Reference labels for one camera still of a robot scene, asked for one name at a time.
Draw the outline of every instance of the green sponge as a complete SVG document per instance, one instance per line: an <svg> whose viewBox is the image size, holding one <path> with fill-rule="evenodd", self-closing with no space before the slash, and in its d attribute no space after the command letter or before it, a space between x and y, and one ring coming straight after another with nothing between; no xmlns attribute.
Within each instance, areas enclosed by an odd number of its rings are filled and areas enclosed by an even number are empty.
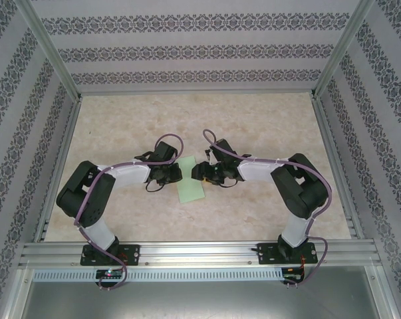
<svg viewBox="0 0 401 319"><path fill-rule="evenodd" d="M187 156L186 158L178 158L176 160L182 172L182 180L177 182L178 195L180 196L180 203L188 203L196 199L204 198L205 193L201 186L201 181L192 179L192 169L196 165L194 156Z"/></svg>

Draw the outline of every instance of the black mounting plate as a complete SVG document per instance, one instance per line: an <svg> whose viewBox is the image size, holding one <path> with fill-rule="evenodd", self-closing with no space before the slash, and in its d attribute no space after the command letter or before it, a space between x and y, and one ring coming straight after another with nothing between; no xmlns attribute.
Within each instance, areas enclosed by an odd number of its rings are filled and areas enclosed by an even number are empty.
<svg viewBox="0 0 401 319"><path fill-rule="evenodd" d="M121 245L118 246L116 255L126 266L138 266L140 258L140 245ZM110 260L107 256L100 253L91 245L85 245L80 257L81 266L119 266L115 260Z"/></svg>
<svg viewBox="0 0 401 319"><path fill-rule="evenodd" d="M300 264L301 257L305 259L305 264L317 264L317 251L314 243L305 243L299 250L293 253L293 256L287 261L278 250L278 243L257 244L258 260L260 265L275 264Z"/></svg>

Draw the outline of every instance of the patterned wallpaper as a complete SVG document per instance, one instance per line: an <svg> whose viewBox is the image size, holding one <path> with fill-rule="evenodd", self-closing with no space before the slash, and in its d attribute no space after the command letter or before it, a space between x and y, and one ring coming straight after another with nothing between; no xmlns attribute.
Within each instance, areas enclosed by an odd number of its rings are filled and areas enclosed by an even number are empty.
<svg viewBox="0 0 401 319"><path fill-rule="evenodd" d="M81 92L312 89L357 3L33 1Z"/></svg>
<svg viewBox="0 0 401 319"><path fill-rule="evenodd" d="M74 106L11 0L0 0L0 314L32 241Z"/></svg>
<svg viewBox="0 0 401 319"><path fill-rule="evenodd" d="M401 0L375 2L322 103L401 311Z"/></svg>

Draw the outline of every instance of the purple cable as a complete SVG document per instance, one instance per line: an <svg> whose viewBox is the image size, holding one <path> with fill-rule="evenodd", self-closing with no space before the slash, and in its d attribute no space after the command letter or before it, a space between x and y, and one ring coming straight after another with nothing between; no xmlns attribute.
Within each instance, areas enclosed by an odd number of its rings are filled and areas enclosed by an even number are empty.
<svg viewBox="0 0 401 319"><path fill-rule="evenodd" d="M213 136L213 141L211 141L207 136L206 133L210 133ZM323 243L325 244L325 250L323 251L323 255L320 259L320 261L317 263L317 266L313 269L313 271L310 273L310 275L302 282L300 282L298 284L298 286L308 282L311 277L317 272L317 270L319 269L319 267L321 266L321 264L323 263L326 254L327 254L327 250L329 248L329 244L327 243L326 239L322 238L322 237L310 237L309 236L309 231L311 229L311 227L313 226L314 220L321 214L323 214L326 209L329 208L329 206L332 203L332 189L329 185L329 183L327 182L327 180L317 171L309 168L308 166L305 166L303 164L299 164L299 163L294 163L292 161L283 161L281 159L266 159L266 158L244 158L243 156L231 153L230 151L227 151L221 147L219 147L218 145L216 145L216 135L211 131L208 130L207 128L203 130L203 136L204 138L211 144L211 146L213 146L214 148L216 148L217 150L220 150L221 152L228 154L230 156L233 156L234 158L238 158L239 160L243 160L243 161L259 161L259 162L263 162L263 163L276 163L276 164L284 164L284 165L291 165L291 166L295 166L298 168L301 168L311 174L313 174L314 176L316 176L322 183L323 185L326 187L327 190L327 194L328 194L328 199L326 202L326 205L323 206L323 208L321 208L319 211L317 211L315 214L313 214L313 218L311 218L311 220L309 221L309 224L307 226L307 229L305 230L305 235L310 238L310 239L315 239L315 240L320 240L323 241Z"/></svg>
<svg viewBox="0 0 401 319"><path fill-rule="evenodd" d="M110 171L111 169L114 169L114 168L117 168L117 167L124 167L124 166L131 166L131 165L141 165L141 166L145 166L145 165L166 165L166 164L171 164L174 161L176 161L181 156L181 154L182 154L182 152L184 150L184 142L182 141L181 137L179 137L178 135L173 134L173 133L169 133L169 134L165 134L163 136L160 136L160 138L157 140L154 148L156 148L157 145L159 144L159 142L161 140L163 140L163 138L165 138L166 136L173 136L173 137L177 138L181 143L181 150L178 152L176 157L174 157L174 158L172 158L172 159L170 159L168 161L128 161L128 162L125 162L125 163L119 163L119 164L112 165L112 166L104 168L102 171L100 171L100 173L98 173L98 175L92 181L92 184L89 187L89 190L85 195L85 198L83 199L82 205L80 205L80 207L79 207L79 210L78 210L78 213L76 215L76 218L74 219L74 225L78 227L78 229L79 229L80 233L82 234L82 236L88 241L88 243L91 246L93 246L96 250L102 252L106 256L110 257L114 261L116 261L119 264L121 264L122 265L122 270L125 273L124 278L122 279L122 281L118 282L113 287L105 288L105 287L101 286L102 278L100 278L100 280L98 281L98 286L100 287L101 290L103 290L103 289L113 290L113 289L116 289L116 288L119 288L120 286L122 286L126 282L126 279L128 278L128 269L126 268L126 265L124 264L123 261L121 261L119 258L113 256L112 254L108 253L107 251L105 251L104 249L100 248L98 245L96 245L95 243L92 242L92 240L84 232L83 228L79 224L80 216L82 216L82 214L83 214L83 212L85 210L86 203L88 203L88 199L91 196L95 185L97 184L97 182L100 179L100 177L102 176L102 174L106 173L107 171Z"/></svg>

